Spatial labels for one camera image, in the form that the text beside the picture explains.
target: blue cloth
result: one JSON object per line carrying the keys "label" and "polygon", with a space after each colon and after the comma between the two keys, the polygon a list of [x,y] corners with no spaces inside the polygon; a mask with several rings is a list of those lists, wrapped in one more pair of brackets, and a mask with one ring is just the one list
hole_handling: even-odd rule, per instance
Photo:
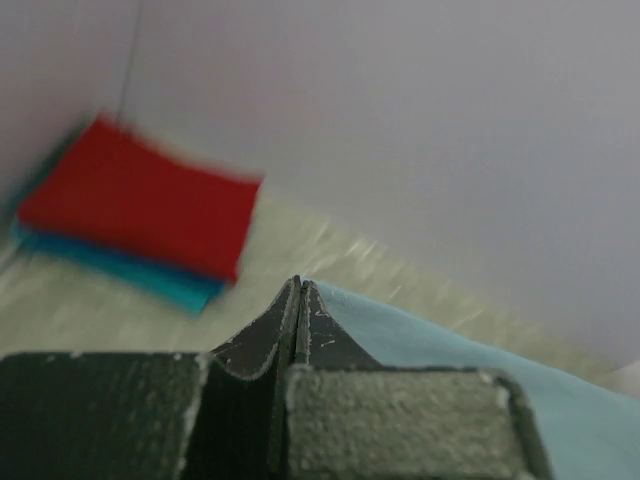
{"label": "blue cloth", "polygon": [[14,221],[13,235],[30,250],[59,255],[153,292],[199,314],[224,282],[191,271],[102,248],[63,235],[39,232]]}
{"label": "blue cloth", "polygon": [[557,480],[638,480],[640,402],[339,288],[333,318],[376,360],[400,367],[494,367],[526,391]]}

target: gray textured pad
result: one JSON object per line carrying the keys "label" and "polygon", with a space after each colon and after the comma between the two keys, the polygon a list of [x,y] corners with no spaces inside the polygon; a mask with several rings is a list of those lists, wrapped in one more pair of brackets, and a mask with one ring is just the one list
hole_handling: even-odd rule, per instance
{"label": "gray textured pad", "polygon": [[294,479],[533,479],[510,391],[475,371],[313,371],[287,391]]}

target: folded towel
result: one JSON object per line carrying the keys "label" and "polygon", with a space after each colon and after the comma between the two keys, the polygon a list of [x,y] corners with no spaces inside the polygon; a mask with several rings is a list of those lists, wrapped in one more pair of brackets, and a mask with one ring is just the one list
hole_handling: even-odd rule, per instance
{"label": "folded towel", "polygon": [[526,391],[557,480],[640,478],[640,402],[472,342],[409,313],[319,284],[333,318],[371,356],[399,367],[491,367]]}
{"label": "folded towel", "polygon": [[40,232],[17,220],[12,233],[21,245],[32,251],[59,255],[108,273],[194,314],[199,314],[209,299],[224,288],[224,282],[206,275],[63,235]]}

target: white wall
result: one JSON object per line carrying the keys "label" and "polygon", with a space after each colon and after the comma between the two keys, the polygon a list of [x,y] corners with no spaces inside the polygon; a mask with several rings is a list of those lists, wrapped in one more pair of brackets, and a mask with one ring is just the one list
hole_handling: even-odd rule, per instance
{"label": "white wall", "polygon": [[138,1],[0,2],[0,211],[83,115],[118,109]]}
{"label": "white wall", "polygon": [[640,2],[153,0],[129,118],[640,357]]}

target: light blue cloth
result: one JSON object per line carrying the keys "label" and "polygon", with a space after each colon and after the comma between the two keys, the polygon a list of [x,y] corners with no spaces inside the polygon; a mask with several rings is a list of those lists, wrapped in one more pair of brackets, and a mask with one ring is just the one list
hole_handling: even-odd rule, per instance
{"label": "light blue cloth", "polygon": [[510,373],[529,396],[557,480],[640,479],[640,402],[396,308],[319,287],[333,318],[384,365],[495,367]]}
{"label": "light blue cloth", "polygon": [[14,221],[12,232],[30,250],[59,255],[113,275],[193,314],[202,312],[207,302],[224,289],[224,282],[205,275],[66,236],[38,232],[18,221]]}

